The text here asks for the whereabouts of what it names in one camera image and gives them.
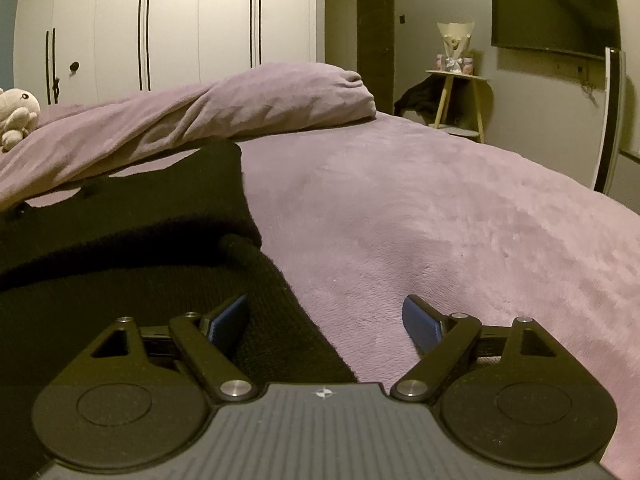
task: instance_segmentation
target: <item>black knit blanket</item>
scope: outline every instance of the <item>black knit blanket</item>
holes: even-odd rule
[[[232,361],[258,386],[355,381],[260,243],[241,150],[226,140],[165,170],[97,178],[63,202],[2,212],[0,478],[44,464],[35,397],[119,316],[163,325],[245,294],[250,322]]]

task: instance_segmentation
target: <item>wooden door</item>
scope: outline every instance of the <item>wooden door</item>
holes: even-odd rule
[[[256,65],[255,0],[200,0],[200,78],[215,81]]]
[[[394,110],[394,0],[358,0],[358,72],[376,108]]]
[[[94,56],[95,0],[54,0],[55,72],[60,78],[60,104],[98,101]],[[78,63],[76,72],[71,70]]]
[[[315,0],[257,0],[258,63],[316,60]]]
[[[46,59],[47,50],[50,52],[53,1],[18,0],[15,15],[14,86],[35,95],[41,108],[48,105]],[[51,83],[50,59],[48,70]],[[49,98],[53,99],[50,86]]]
[[[99,102],[146,89],[145,10],[146,0],[96,0],[95,75]]]
[[[146,0],[145,12],[148,90],[198,83],[198,0]]]

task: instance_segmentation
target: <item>white wardrobe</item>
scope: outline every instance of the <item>white wardrobe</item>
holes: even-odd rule
[[[316,0],[18,0],[14,81],[94,104],[315,61]]]

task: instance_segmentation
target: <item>stuffed animal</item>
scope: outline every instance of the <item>stuffed animal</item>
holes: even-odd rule
[[[40,104],[33,94],[13,88],[0,88],[0,135],[2,148],[8,152],[38,127]]]

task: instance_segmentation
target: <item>small jar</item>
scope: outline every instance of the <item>small jar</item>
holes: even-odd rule
[[[462,61],[462,73],[465,75],[474,74],[474,60],[471,57],[465,57]]]

